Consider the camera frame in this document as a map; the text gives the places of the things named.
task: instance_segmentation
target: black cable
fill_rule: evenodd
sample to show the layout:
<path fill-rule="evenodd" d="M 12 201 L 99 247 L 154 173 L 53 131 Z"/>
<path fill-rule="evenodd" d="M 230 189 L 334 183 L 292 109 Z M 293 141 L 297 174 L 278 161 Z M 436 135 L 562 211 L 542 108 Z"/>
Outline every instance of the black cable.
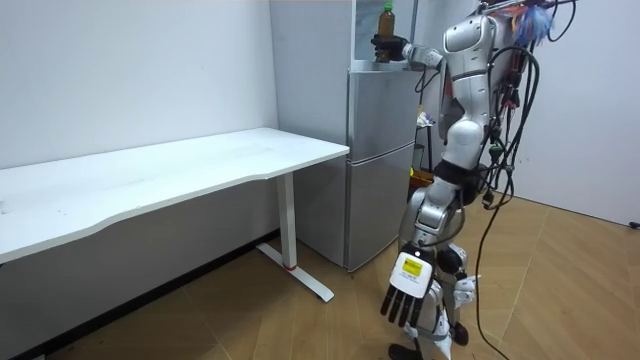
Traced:
<path fill-rule="evenodd" d="M 555 4 L 554 4 L 554 8 L 553 8 L 553 14 L 551 15 L 551 21 L 554 21 L 556 19 L 556 14 L 558 13 L 558 6 L 561 5 L 561 2 L 556 0 Z M 573 24 L 573 19 L 575 19 L 576 17 L 576 9 L 578 8 L 578 5 L 576 4 L 576 0 L 572 0 L 571 1 L 571 18 L 569 19 L 569 23 L 567 24 L 567 26 L 564 28 L 564 30 L 562 30 L 562 32 L 560 33 L 560 35 L 557 38 L 552 38 L 551 37 L 551 29 L 549 29 L 549 33 L 547 34 L 547 39 L 550 42 L 556 42 L 560 39 L 562 39 L 562 37 L 564 36 L 564 34 L 567 33 L 567 31 L 569 31 L 569 28 L 571 27 L 571 24 Z"/>
<path fill-rule="evenodd" d="M 496 216 L 498 216 L 499 211 L 500 207 L 496 208 L 493 211 L 493 215 L 491 215 L 489 224 L 487 225 L 487 228 L 484 230 L 482 238 L 480 239 L 480 245 L 478 247 L 478 258 L 476 260 L 476 275 L 480 273 L 480 261 L 482 260 L 482 248 L 484 242 L 487 239 L 487 234 L 489 234 L 491 226 L 493 226 L 493 222 L 495 221 Z M 482 325 L 480 325 L 480 279 L 476 279 L 476 324 L 478 325 L 478 332 L 480 333 L 482 340 L 484 340 L 484 342 L 487 343 L 487 345 L 489 345 L 489 347 L 492 348 L 495 352 L 500 354 L 500 356 L 502 356 L 506 360 L 509 360 L 509 358 L 502 351 L 500 351 L 500 349 L 495 347 L 489 340 L 487 340 L 487 338 L 484 336 L 484 332 L 482 331 Z"/>
<path fill-rule="evenodd" d="M 431 81 L 433 81 L 433 79 L 435 79 L 436 75 L 440 74 L 440 71 L 436 71 L 431 78 L 429 79 L 429 81 L 427 81 L 427 83 L 424 83 L 424 79 L 427 76 L 427 66 L 425 65 L 423 70 L 422 70 L 422 76 L 420 77 L 420 79 L 418 80 L 418 83 L 416 84 L 415 88 L 413 89 L 415 92 L 420 94 L 420 102 L 419 105 L 422 106 L 422 100 L 424 97 L 424 89 L 427 88 L 427 86 L 429 86 L 429 84 L 431 84 Z M 427 155 L 428 155 L 428 160 L 429 160 L 429 172 L 433 173 L 433 148 L 431 146 L 431 126 L 427 127 Z"/>
<path fill-rule="evenodd" d="M 424 89 L 427 88 L 427 86 L 429 86 L 429 84 L 431 84 L 431 82 L 433 81 L 433 79 L 435 79 L 436 76 L 438 76 L 440 74 L 440 71 L 436 71 L 427 81 L 427 83 L 424 83 L 424 79 L 427 76 L 427 67 L 424 67 L 424 71 L 422 72 L 422 76 L 420 77 L 420 79 L 418 80 L 418 83 L 416 84 L 416 87 L 413 89 L 416 93 L 420 94 L 420 105 L 422 105 L 422 94 L 424 92 Z"/>
<path fill-rule="evenodd" d="M 508 143 L 509 132 L 511 131 L 510 123 L 512 120 L 513 113 L 511 109 L 508 109 L 509 112 L 507 113 L 507 133 L 505 134 L 505 140 L 507 140 L 507 143 L 506 144 L 503 143 L 502 140 L 500 139 L 500 136 L 494 136 L 494 139 L 492 139 L 496 143 L 498 143 L 498 145 L 502 146 L 503 153 L 500 155 L 502 160 L 498 161 L 499 165 L 496 165 L 495 159 L 492 160 L 491 168 L 495 167 L 495 169 L 490 170 L 489 173 L 487 174 L 488 176 L 490 176 L 488 178 L 488 183 L 491 184 L 492 182 L 495 182 L 494 188 L 497 188 L 499 186 L 500 174 L 502 173 L 502 171 L 506 171 L 507 181 L 506 181 L 504 191 L 502 192 L 502 196 L 498 201 L 498 203 L 494 206 L 488 206 L 488 210 L 492 210 L 493 214 L 491 216 L 491 219 L 489 220 L 489 223 L 487 224 L 487 227 L 482 235 L 482 238 L 480 239 L 480 244 L 478 247 L 478 257 L 476 260 L 476 268 L 475 268 L 476 274 L 480 273 L 480 263 L 482 261 L 482 250 L 484 248 L 484 242 L 486 241 L 487 235 L 489 234 L 489 231 L 491 230 L 491 227 L 493 226 L 493 223 L 500 209 L 504 205 L 508 204 L 511 201 L 511 199 L 513 199 L 513 196 L 515 193 L 515 184 L 513 182 L 513 170 L 514 170 L 515 159 L 516 159 L 516 155 L 520 145 L 520 141 L 522 139 L 522 134 L 524 132 L 524 126 L 526 125 L 527 119 L 531 112 L 531 108 L 533 106 L 533 102 L 535 100 L 536 93 L 538 90 L 538 83 L 540 80 L 540 65 L 538 64 L 537 59 L 533 56 L 533 46 L 531 47 L 531 50 L 527 50 L 525 48 L 518 47 L 518 46 L 509 46 L 509 47 L 505 47 L 498 50 L 491 58 L 489 73 L 488 73 L 488 78 L 489 78 L 488 82 L 491 83 L 491 72 L 493 70 L 493 64 L 495 63 L 495 61 L 498 59 L 498 57 L 502 56 L 506 52 L 511 52 L 511 51 L 516 51 L 521 56 L 526 57 L 524 61 L 521 62 L 518 69 L 520 74 L 522 74 L 524 70 L 524 65 L 526 64 L 527 70 L 528 70 L 527 83 L 525 88 L 525 97 L 524 97 L 524 103 L 522 107 L 522 117 L 521 117 L 520 125 L 518 126 L 518 130 L 516 131 L 516 134 L 514 135 L 511 143 L 509 144 Z M 496 94 L 496 104 L 495 104 L 496 109 L 499 108 L 497 102 L 501 100 L 502 91 L 500 90 L 502 90 L 502 88 L 499 89 L 498 93 Z M 500 116 L 503 108 L 500 108 L 499 110 L 500 112 L 496 113 L 494 126 L 500 124 L 501 122 Z M 480 320 L 480 280 L 479 279 L 476 280 L 476 323 L 478 326 L 478 332 L 480 333 L 482 340 L 484 340 L 484 342 L 490 348 L 492 348 L 495 352 L 500 354 L 500 356 L 502 356 L 504 359 L 509 360 L 509 358 L 502 351 L 500 351 L 500 349 L 498 349 L 486 338 L 486 336 L 484 335 L 484 331 L 482 330 L 482 324 Z"/>

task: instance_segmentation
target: desk leg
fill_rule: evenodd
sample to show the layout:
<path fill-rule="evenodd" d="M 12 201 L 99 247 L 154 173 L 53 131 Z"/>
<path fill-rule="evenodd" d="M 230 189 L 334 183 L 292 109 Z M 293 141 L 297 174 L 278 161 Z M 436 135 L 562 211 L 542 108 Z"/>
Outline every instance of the desk leg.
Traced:
<path fill-rule="evenodd" d="M 287 270 L 289 274 L 300 280 L 324 302 L 328 302 L 333 298 L 333 292 L 298 267 L 296 258 L 296 214 L 293 204 L 293 173 L 284 174 L 278 177 L 277 180 L 282 254 L 267 244 L 258 245 L 258 249 Z"/>

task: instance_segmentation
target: wire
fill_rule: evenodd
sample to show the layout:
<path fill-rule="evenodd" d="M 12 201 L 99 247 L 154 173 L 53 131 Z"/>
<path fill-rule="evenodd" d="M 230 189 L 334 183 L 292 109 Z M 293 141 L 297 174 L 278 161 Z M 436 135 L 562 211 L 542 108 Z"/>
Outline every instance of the wire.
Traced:
<path fill-rule="evenodd" d="M 487 176 L 484 179 L 489 185 L 488 192 L 490 192 L 492 189 L 498 188 L 500 183 L 500 174 L 502 173 L 502 171 L 506 171 L 507 180 L 506 180 L 504 190 L 502 191 L 502 196 L 498 201 L 498 203 L 493 206 L 487 206 L 487 209 L 492 210 L 493 214 L 491 216 L 491 219 L 489 220 L 489 223 L 487 224 L 487 227 L 484 233 L 482 234 L 482 238 L 480 239 L 480 244 L 478 247 L 478 257 L 476 260 L 476 267 L 475 267 L 476 274 L 480 273 L 480 264 L 482 262 L 482 250 L 484 248 L 484 242 L 487 239 L 487 235 L 489 234 L 489 231 L 491 230 L 491 227 L 493 226 L 493 223 L 496 217 L 498 216 L 500 209 L 513 199 L 513 196 L 515 193 L 515 184 L 513 182 L 513 171 L 515 169 L 515 159 L 518 153 L 518 148 L 520 146 L 520 141 L 522 139 L 522 134 L 524 132 L 524 126 L 526 125 L 527 120 L 529 118 L 529 114 L 531 113 L 531 108 L 533 106 L 533 102 L 535 100 L 536 93 L 538 90 L 538 83 L 540 81 L 540 65 L 538 64 L 538 61 L 535 58 L 535 56 L 533 56 L 533 44 L 531 44 L 530 50 L 527 50 L 525 48 L 518 47 L 518 46 L 508 46 L 498 50 L 493 55 L 493 57 L 491 58 L 491 61 L 489 62 L 490 64 L 489 72 L 488 72 L 489 84 L 491 84 L 493 64 L 495 64 L 496 60 L 500 56 L 506 54 L 507 52 L 517 52 L 519 56 L 524 56 L 524 59 L 522 59 L 522 61 L 518 61 L 517 71 L 519 75 L 522 75 L 526 66 L 526 69 L 528 72 L 527 83 L 525 86 L 525 96 L 524 96 L 524 102 L 522 106 L 522 117 L 521 117 L 520 125 L 518 126 L 516 134 L 514 135 L 511 142 L 509 142 L 508 140 L 509 140 L 509 133 L 511 131 L 511 120 L 513 117 L 512 109 L 507 109 L 507 113 L 506 113 L 506 117 L 507 117 L 506 130 L 507 131 L 504 135 L 505 142 L 503 142 L 502 139 L 500 139 L 500 136 L 493 136 L 492 138 L 492 136 L 487 135 L 486 138 L 484 139 L 485 143 L 483 144 L 483 148 L 486 145 L 486 141 L 488 141 L 489 138 L 492 138 L 492 141 L 500 145 L 503 149 L 502 150 L 503 152 L 500 155 L 502 159 L 501 160 L 492 159 L 492 164 L 490 166 L 491 170 L 488 171 Z M 517 87 L 519 84 L 516 83 L 516 84 L 510 84 L 510 85 Z M 501 126 L 502 121 L 500 119 L 500 116 L 502 114 L 502 110 L 504 109 L 504 106 L 501 106 L 501 105 L 504 105 L 504 102 L 502 104 L 498 104 L 498 102 L 500 102 L 501 100 L 504 101 L 505 99 L 504 96 L 507 94 L 504 91 L 505 91 L 505 87 L 501 86 L 496 93 L 495 109 L 499 109 L 500 112 L 496 113 L 496 118 L 494 119 L 493 126 L 489 129 L 489 132 L 488 132 L 489 134 L 494 133 L 493 131 L 496 126 L 497 127 Z M 509 358 L 502 351 L 500 351 L 500 349 L 498 349 L 486 338 L 486 336 L 484 335 L 484 331 L 482 330 L 482 324 L 480 319 L 480 280 L 479 279 L 476 280 L 476 323 L 478 326 L 478 332 L 480 333 L 482 340 L 484 340 L 484 342 L 490 348 L 492 348 L 495 352 L 500 354 L 500 356 L 502 356 L 504 359 L 509 360 Z"/>
<path fill-rule="evenodd" d="M 438 76 L 438 74 L 440 74 L 440 71 L 436 71 L 431 78 L 429 78 L 429 80 L 427 81 L 427 83 L 424 83 L 424 79 L 427 76 L 427 67 L 424 67 L 424 70 L 422 71 L 422 76 L 420 77 L 420 79 L 418 80 L 418 83 L 416 84 L 416 87 L 413 89 L 416 93 L 420 94 L 420 104 L 422 104 L 422 92 L 424 92 L 424 89 L 427 88 L 427 86 L 429 86 L 429 84 L 431 84 L 431 82 L 433 81 L 433 79 L 435 79 L 436 76 Z"/>
<path fill-rule="evenodd" d="M 555 4 L 554 4 L 554 8 L 553 8 L 553 14 L 551 15 L 551 21 L 554 21 L 556 19 L 556 14 L 558 13 L 558 6 L 560 6 L 561 3 L 560 1 L 556 0 Z M 549 30 L 549 33 L 547 34 L 547 39 L 550 42 L 556 42 L 560 39 L 562 39 L 562 37 L 564 36 L 564 34 L 567 33 L 567 31 L 569 30 L 569 28 L 571 27 L 571 24 L 573 24 L 573 19 L 575 19 L 576 17 L 576 10 L 578 8 L 578 5 L 576 4 L 576 0 L 572 0 L 571 1 L 571 18 L 569 19 L 569 23 L 567 24 L 567 26 L 564 28 L 564 30 L 562 30 L 562 32 L 560 33 L 560 35 L 557 38 L 552 38 L 551 37 L 551 30 Z"/>
<path fill-rule="evenodd" d="M 493 215 L 491 215 L 489 224 L 487 225 L 487 228 L 484 230 L 484 233 L 482 234 L 482 238 L 480 239 L 480 245 L 478 246 L 478 258 L 476 260 L 476 270 L 475 270 L 476 274 L 480 273 L 480 261 L 482 260 L 482 248 L 484 246 L 484 242 L 487 239 L 487 234 L 489 234 L 489 231 L 491 230 L 491 227 L 493 226 L 493 222 L 498 216 L 499 211 L 500 211 L 500 207 L 496 208 L 493 211 Z M 484 342 L 487 343 L 487 345 L 489 345 L 489 347 L 492 348 L 495 352 L 500 354 L 500 356 L 502 356 L 506 360 L 509 360 L 509 358 L 502 351 L 500 351 L 500 349 L 498 349 L 489 340 L 487 340 L 487 338 L 484 336 L 484 331 L 482 331 L 482 325 L 480 324 L 480 279 L 476 279 L 476 324 L 478 325 L 478 332 L 480 333 L 482 340 L 484 340 Z"/>

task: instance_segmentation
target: wooden floor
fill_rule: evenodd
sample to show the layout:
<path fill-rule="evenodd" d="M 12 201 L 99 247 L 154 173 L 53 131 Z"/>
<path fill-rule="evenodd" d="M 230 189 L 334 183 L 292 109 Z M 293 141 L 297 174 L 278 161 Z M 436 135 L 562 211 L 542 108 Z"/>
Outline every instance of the wooden floor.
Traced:
<path fill-rule="evenodd" d="M 470 266 L 488 217 L 468 210 L 457 244 Z M 324 304 L 253 251 L 48 359 L 387 359 L 388 343 L 407 343 L 378 314 L 395 256 L 391 246 L 347 274 L 300 245 L 300 265 L 336 294 Z M 640 232 L 514 200 L 480 272 L 483 329 L 511 359 L 640 359 Z M 497 359 L 474 307 L 463 308 L 471 343 L 453 359 Z"/>

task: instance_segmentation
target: white wall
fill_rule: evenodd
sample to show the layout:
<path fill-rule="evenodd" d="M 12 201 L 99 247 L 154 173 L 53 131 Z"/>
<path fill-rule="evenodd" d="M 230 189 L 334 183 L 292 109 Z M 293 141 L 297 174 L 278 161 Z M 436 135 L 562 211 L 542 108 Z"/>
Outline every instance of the white wall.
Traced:
<path fill-rule="evenodd" d="M 580 1 L 567 35 L 536 49 L 542 76 L 518 154 L 517 196 L 620 224 L 640 221 L 640 69 L 633 40 L 639 11 L 632 0 Z M 570 12 L 570 5 L 561 8 L 554 34 Z M 455 19 L 435 14 L 427 14 L 423 31 L 441 36 L 439 19 Z M 427 110 L 436 114 L 437 86 L 428 95 Z M 436 132 L 433 146 L 439 160 Z"/>
<path fill-rule="evenodd" d="M 252 0 L 0 2 L 0 168 L 276 126 L 268 15 Z"/>
<path fill-rule="evenodd" d="M 260 0 L 0 2 L 0 168 L 276 127 L 270 26 Z M 249 183 L 6 264 L 0 359 L 276 229 L 275 204 Z"/>

